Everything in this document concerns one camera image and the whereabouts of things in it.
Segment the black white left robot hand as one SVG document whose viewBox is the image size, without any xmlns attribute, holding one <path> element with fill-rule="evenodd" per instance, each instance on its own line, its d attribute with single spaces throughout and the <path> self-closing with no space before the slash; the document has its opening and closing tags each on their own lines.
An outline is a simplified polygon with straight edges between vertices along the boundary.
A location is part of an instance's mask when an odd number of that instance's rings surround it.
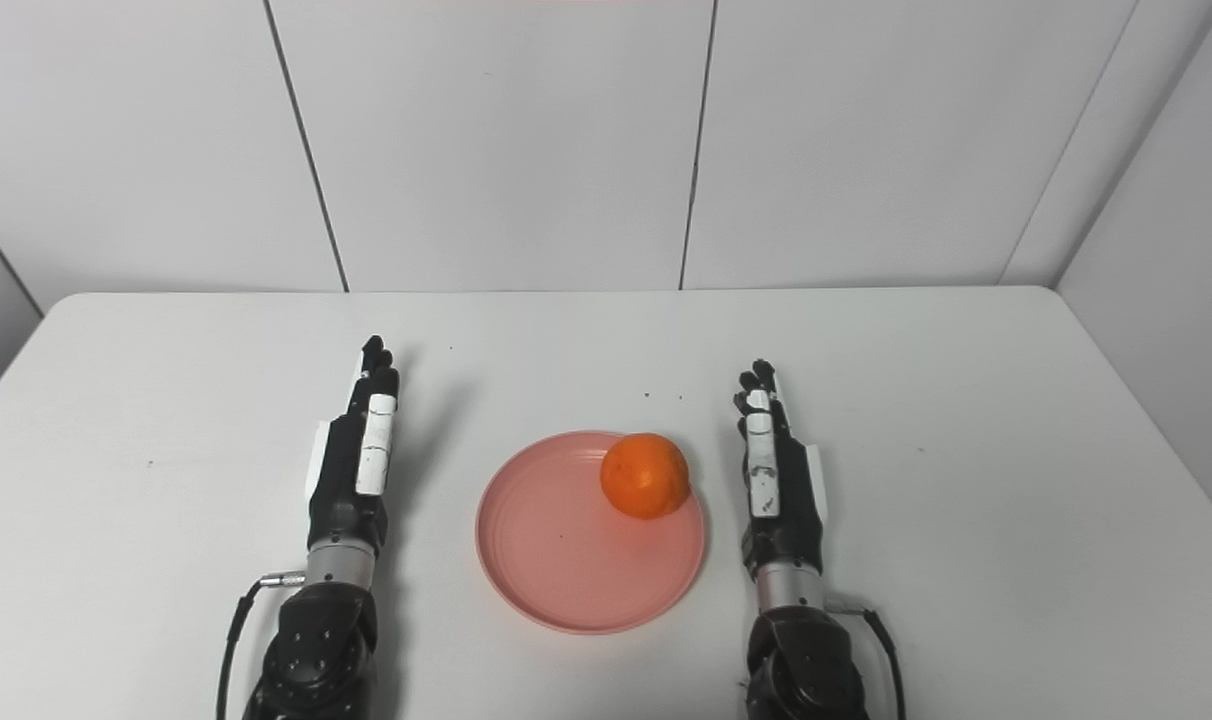
<svg viewBox="0 0 1212 720">
<path fill-rule="evenodd" d="M 385 484 L 399 410 L 400 373 L 378 335 L 362 345 L 345 413 L 330 421 L 309 501 L 305 543 L 356 542 L 379 556 L 388 535 Z"/>
</svg>

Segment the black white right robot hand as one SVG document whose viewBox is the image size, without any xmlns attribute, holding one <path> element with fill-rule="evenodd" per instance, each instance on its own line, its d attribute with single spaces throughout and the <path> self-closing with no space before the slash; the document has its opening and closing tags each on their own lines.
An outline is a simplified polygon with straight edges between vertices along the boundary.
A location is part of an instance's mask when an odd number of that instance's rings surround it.
<svg viewBox="0 0 1212 720">
<path fill-rule="evenodd" d="M 818 464 L 794 438 L 774 365 L 754 360 L 738 381 L 737 429 L 747 442 L 742 475 L 749 519 L 741 542 L 747 573 L 754 581 L 762 568 L 779 562 L 822 573 L 824 520 L 814 492 Z"/>
</svg>

